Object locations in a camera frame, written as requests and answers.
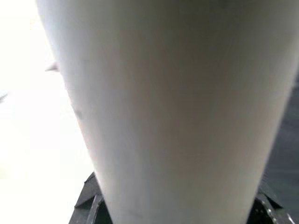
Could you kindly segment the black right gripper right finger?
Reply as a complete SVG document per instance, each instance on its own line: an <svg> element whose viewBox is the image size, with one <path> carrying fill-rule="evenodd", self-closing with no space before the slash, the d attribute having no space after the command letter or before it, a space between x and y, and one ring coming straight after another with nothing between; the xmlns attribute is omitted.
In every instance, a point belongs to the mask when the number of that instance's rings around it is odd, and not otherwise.
<svg viewBox="0 0 299 224"><path fill-rule="evenodd" d="M251 207L252 224L292 224L293 219L274 190L262 179Z"/></svg>

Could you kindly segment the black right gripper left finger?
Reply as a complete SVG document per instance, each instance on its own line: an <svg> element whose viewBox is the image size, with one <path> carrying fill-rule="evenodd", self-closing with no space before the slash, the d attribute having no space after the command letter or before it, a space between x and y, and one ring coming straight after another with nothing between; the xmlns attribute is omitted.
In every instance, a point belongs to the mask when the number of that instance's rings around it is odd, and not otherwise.
<svg viewBox="0 0 299 224"><path fill-rule="evenodd" d="M85 180L74 210L70 224L111 224L112 219L107 209L97 178L92 172Z"/></svg>

